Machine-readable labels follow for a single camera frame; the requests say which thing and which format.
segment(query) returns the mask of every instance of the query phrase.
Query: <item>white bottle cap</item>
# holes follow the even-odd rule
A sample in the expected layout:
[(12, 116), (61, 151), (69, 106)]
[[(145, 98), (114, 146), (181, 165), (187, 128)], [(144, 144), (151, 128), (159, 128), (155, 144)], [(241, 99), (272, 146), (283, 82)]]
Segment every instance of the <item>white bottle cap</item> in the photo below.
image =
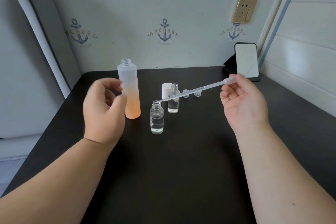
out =
[(162, 84), (162, 93), (161, 93), (162, 99), (169, 97), (169, 91), (171, 90), (171, 85), (172, 83), (170, 82), (165, 82), (164, 84)]

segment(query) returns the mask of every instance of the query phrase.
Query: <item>anchor logo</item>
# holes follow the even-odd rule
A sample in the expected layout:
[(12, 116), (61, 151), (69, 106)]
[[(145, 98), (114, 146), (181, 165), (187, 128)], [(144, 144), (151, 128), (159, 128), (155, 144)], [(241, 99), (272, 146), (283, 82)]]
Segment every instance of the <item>anchor logo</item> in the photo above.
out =
[(80, 44), (84, 44), (87, 40), (89, 40), (88, 36), (86, 35), (85, 39), (82, 39), (82, 36), (78, 31), (78, 29), (81, 28), (82, 26), (78, 24), (76, 19), (72, 19), (71, 22), (72, 24), (70, 26), (77, 30), (77, 36), (78, 36), (78, 39), (75, 39), (74, 36), (71, 35), (72, 39)]
[(233, 34), (231, 35), (231, 32), (229, 32), (229, 36), (231, 37), (232, 40), (235, 39), (235, 38), (237, 38), (239, 36), (239, 34), (240, 34), (240, 32), (239, 32), (237, 35), (235, 35), (236, 34), (237, 26), (239, 26), (240, 23), (233, 23), (233, 25), (234, 25)]
[(161, 35), (160, 35), (160, 33), (159, 33), (159, 38), (160, 38), (163, 42), (165, 42), (165, 41), (167, 41), (168, 39), (171, 38), (171, 34), (169, 35), (168, 38), (166, 37), (166, 27), (168, 27), (169, 24), (167, 24), (167, 20), (166, 20), (166, 19), (163, 19), (162, 22), (163, 22), (163, 23), (161, 24), (161, 26), (163, 27), (163, 37), (161, 37)]

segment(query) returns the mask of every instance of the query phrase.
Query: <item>wall socket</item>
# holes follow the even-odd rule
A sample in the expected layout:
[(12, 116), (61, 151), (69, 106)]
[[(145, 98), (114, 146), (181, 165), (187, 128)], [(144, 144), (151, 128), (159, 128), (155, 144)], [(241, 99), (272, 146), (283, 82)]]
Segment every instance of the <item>wall socket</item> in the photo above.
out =
[(234, 11), (233, 23), (250, 23), (257, 0), (238, 0)]

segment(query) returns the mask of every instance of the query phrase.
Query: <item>dark table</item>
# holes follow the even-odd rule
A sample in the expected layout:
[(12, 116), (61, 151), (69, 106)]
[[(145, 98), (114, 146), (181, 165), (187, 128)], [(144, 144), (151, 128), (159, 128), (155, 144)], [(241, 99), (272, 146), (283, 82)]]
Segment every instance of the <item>dark table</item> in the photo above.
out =
[[(82, 103), (91, 83), (116, 71), (84, 74), (37, 142), (5, 194), (36, 175), (83, 136)], [(256, 223), (235, 135), (220, 88), (165, 109), (164, 131), (149, 128), (161, 84), (194, 89), (223, 80), (222, 67), (139, 70), (141, 116), (126, 120), (83, 223)], [(336, 118), (261, 75), (269, 118), (299, 162), (336, 198)]]

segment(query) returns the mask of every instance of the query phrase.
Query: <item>frosted bottle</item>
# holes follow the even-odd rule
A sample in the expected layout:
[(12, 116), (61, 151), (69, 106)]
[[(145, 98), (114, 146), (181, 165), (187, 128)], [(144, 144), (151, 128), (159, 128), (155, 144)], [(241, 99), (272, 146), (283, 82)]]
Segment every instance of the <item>frosted bottle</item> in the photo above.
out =
[(118, 74), (122, 81), (122, 93), (127, 96), (125, 115), (129, 119), (135, 119), (141, 113), (137, 66), (130, 59), (123, 59), (118, 66)]

